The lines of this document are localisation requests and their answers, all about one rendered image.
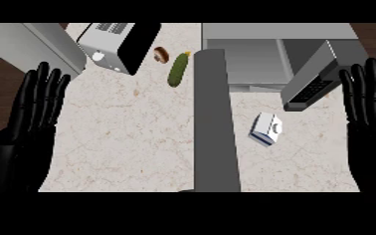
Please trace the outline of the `white and blue milk carton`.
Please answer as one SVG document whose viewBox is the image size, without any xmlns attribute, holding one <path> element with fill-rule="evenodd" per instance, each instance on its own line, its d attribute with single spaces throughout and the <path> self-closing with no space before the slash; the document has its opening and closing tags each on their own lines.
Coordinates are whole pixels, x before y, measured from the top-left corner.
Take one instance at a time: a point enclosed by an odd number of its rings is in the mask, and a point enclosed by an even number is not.
<svg viewBox="0 0 376 235">
<path fill-rule="evenodd" d="M 282 120 L 276 114 L 259 113 L 249 130 L 248 136 L 264 146 L 271 146 L 277 142 L 282 134 Z"/>
</svg>

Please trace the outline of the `silver toaster with black side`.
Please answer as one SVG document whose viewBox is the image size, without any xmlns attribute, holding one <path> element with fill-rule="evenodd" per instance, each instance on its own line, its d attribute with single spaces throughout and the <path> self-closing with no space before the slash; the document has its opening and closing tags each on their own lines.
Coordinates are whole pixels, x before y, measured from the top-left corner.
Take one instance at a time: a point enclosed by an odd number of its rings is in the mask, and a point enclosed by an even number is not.
<svg viewBox="0 0 376 235">
<path fill-rule="evenodd" d="M 91 23 L 77 44 L 99 67 L 133 76 L 161 29 L 161 23 Z"/>
</svg>

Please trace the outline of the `green cucumber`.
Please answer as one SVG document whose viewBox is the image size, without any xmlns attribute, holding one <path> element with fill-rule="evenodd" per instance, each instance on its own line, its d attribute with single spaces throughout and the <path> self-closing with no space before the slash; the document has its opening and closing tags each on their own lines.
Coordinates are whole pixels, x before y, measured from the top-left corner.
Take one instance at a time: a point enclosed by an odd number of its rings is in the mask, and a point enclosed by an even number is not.
<svg viewBox="0 0 376 235">
<path fill-rule="evenodd" d="M 190 56 L 190 52 L 184 52 L 184 53 L 180 53 L 180 55 L 175 58 L 170 76 L 168 76 L 168 84 L 172 88 L 175 88 L 181 83 L 186 68 L 189 65 L 189 56 Z"/>
</svg>

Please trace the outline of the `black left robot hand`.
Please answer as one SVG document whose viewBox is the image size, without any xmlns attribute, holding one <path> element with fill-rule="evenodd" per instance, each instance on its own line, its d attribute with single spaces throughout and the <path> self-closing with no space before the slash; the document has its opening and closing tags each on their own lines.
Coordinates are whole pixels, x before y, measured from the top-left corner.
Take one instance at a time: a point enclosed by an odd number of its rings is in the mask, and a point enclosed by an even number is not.
<svg viewBox="0 0 376 235">
<path fill-rule="evenodd" d="M 25 74 L 0 129 L 0 193 L 35 193 L 50 171 L 56 124 L 71 76 L 41 62 Z"/>
</svg>

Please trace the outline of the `grey microwave body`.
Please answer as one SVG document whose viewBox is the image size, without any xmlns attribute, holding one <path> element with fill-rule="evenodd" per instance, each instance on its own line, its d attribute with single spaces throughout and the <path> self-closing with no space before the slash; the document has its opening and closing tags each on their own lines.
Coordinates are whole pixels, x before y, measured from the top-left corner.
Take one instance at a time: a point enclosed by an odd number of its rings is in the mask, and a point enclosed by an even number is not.
<svg viewBox="0 0 376 235">
<path fill-rule="evenodd" d="M 346 23 L 203 23 L 200 46 L 226 61 L 233 93 L 279 93 L 304 111 L 341 85 L 338 72 L 369 58 Z"/>
</svg>

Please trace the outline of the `brown mushroom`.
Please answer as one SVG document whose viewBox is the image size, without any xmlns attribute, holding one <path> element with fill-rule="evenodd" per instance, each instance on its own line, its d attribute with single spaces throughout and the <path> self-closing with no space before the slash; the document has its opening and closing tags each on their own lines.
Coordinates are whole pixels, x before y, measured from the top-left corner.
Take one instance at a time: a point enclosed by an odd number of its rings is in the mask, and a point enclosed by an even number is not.
<svg viewBox="0 0 376 235">
<path fill-rule="evenodd" d="M 170 61 L 170 54 L 164 47 L 155 48 L 155 60 L 164 64 Z"/>
</svg>

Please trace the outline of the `grey steel appliance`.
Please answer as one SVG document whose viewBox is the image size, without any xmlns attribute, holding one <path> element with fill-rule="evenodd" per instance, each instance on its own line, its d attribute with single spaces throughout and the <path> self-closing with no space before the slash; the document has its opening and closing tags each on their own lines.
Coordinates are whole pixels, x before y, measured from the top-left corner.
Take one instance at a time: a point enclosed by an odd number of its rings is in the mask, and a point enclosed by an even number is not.
<svg viewBox="0 0 376 235">
<path fill-rule="evenodd" d="M 87 56 L 57 23 L 1 23 L 0 58 L 24 73 L 47 62 L 50 69 L 77 78 Z"/>
</svg>

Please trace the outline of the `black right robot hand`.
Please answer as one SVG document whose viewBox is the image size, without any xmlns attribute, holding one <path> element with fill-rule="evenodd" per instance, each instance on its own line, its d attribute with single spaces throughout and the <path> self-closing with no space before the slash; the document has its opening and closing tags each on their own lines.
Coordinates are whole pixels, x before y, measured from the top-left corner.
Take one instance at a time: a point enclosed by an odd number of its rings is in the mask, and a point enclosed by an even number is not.
<svg viewBox="0 0 376 235">
<path fill-rule="evenodd" d="M 339 71 L 346 112 L 348 165 L 363 193 L 376 194 L 376 59 Z"/>
</svg>

